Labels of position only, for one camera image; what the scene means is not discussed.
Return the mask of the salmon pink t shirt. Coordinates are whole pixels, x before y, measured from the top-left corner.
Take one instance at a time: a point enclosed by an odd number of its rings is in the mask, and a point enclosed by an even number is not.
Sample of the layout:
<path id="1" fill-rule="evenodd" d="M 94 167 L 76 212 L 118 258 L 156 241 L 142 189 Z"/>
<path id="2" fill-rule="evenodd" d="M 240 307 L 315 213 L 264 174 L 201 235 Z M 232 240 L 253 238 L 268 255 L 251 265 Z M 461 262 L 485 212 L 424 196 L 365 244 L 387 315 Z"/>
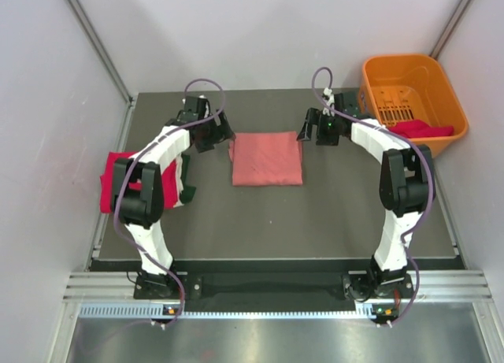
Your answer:
<path id="1" fill-rule="evenodd" d="M 238 133 L 228 154 L 235 187 L 303 185 L 302 144 L 294 131 Z"/>

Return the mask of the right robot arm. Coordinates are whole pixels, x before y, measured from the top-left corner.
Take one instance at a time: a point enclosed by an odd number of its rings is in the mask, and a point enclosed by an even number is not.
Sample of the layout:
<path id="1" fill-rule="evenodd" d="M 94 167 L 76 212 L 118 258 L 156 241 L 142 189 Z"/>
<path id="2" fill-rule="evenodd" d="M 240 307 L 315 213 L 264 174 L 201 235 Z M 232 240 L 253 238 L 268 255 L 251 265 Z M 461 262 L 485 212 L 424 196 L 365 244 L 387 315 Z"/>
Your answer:
<path id="1" fill-rule="evenodd" d="M 321 94 L 324 108 L 306 111 L 297 140 L 310 141 L 316 128 L 317 145 L 336 146 L 341 137 L 346 137 L 380 163 L 379 197 L 385 221 L 367 284 L 374 295 L 383 297 L 406 276 L 406 250 L 413 228 L 435 197 L 432 154 L 428 146 L 411 146 L 378 120 L 354 113 L 355 100 L 346 102 L 344 97 L 344 93 L 326 87 Z"/>

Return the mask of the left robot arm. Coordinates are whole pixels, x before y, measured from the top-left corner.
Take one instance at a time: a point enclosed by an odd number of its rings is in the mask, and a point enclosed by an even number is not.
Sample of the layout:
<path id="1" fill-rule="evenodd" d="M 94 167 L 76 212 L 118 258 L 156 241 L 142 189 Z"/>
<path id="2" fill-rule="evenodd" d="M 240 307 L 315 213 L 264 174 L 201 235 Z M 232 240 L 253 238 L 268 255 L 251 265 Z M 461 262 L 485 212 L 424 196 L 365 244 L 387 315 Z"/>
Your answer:
<path id="1" fill-rule="evenodd" d="M 205 96 L 187 96 L 177 116 L 145 148 L 129 157 L 119 157 L 113 163 L 110 207 L 114 226 L 124 225 L 132 236 L 142 270 L 154 275 L 151 287 L 161 297 L 174 295 L 179 286 L 177 276 L 169 272 L 173 256 L 161 228 L 167 198 L 163 174 L 174 174 L 175 199 L 170 204 L 184 204 L 184 196 L 194 195 L 184 185 L 184 153 L 191 147 L 204 153 L 234 137 L 223 109 L 213 113 Z"/>

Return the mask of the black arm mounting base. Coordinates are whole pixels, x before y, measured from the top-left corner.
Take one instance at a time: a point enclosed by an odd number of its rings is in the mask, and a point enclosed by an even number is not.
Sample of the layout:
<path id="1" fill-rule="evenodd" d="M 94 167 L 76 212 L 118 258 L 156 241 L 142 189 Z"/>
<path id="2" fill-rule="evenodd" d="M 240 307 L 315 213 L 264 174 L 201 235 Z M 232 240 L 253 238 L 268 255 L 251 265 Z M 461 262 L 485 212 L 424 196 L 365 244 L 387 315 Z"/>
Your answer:
<path id="1" fill-rule="evenodd" d="M 357 301 L 404 302 L 409 274 L 394 283 L 371 280 L 369 259 L 177 260 L 175 277 L 139 272 L 133 297 L 177 300 L 190 311 L 340 311 Z"/>

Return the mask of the folded white t shirt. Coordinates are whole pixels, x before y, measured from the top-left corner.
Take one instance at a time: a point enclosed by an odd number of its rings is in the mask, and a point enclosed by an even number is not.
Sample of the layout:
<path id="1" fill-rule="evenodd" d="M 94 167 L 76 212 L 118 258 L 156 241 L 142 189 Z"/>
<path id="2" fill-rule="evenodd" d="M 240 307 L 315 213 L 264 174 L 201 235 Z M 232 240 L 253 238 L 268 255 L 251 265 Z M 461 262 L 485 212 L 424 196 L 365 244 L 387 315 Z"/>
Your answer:
<path id="1" fill-rule="evenodd" d="M 176 171 L 175 171 L 175 180 L 176 180 L 176 203 L 174 204 L 174 208 L 182 206 L 183 203 L 180 201 L 180 196 L 182 195 L 182 191 L 184 189 L 183 184 L 183 155 L 180 154 L 177 156 L 176 160 Z"/>

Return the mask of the folded magenta t shirt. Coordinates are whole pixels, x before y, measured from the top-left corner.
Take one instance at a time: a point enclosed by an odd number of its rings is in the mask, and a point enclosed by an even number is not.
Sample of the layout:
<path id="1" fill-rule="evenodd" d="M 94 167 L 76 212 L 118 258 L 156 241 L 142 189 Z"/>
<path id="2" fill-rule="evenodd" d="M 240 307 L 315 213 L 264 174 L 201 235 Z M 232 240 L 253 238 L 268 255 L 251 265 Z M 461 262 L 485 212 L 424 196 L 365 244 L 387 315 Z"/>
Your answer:
<path id="1" fill-rule="evenodd" d="M 132 157 L 135 152 L 109 152 L 105 171 L 100 175 L 101 196 L 99 209 L 101 213 L 108 214 L 112 212 L 110 199 L 113 185 L 113 164 L 118 158 Z M 173 209 L 181 206 L 180 192 L 182 189 L 181 169 L 182 157 L 179 156 L 173 160 L 169 167 L 164 169 L 161 174 L 163 196 L 165 201 L 165 209 Z"/>

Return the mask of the orange plastic basket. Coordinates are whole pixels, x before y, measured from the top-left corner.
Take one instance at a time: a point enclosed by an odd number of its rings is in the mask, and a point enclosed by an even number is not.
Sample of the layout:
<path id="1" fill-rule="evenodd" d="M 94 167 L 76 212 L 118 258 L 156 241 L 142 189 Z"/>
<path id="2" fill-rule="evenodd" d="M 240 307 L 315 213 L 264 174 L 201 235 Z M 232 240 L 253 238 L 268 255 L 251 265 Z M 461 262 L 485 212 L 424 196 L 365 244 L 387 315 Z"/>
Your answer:
<path id="1" fill-rule="evenodd" d="M 381 124 L 420 120 L 432 128 L 452 127 L 450 136 L 421 137 L 435 157 L 464 137 L 469 122 L 441 65 L 424 54 L 371 57 L 361 67 L 358 92 L 361 111 Z"/>

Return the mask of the magenta t shirt in basket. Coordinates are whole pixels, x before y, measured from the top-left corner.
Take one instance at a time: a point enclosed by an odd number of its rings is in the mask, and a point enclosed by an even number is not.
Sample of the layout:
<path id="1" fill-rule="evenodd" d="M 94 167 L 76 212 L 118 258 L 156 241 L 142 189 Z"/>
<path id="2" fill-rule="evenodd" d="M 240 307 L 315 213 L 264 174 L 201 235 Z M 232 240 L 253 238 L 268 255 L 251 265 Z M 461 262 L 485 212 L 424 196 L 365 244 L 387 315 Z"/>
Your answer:
<path id="1" fill-rule="evenodd" d="M 433 127 L 422 120 L 401 121 L 389 130 L 408 139 L 447 137 L 454 134 L 452 126 Z"/>

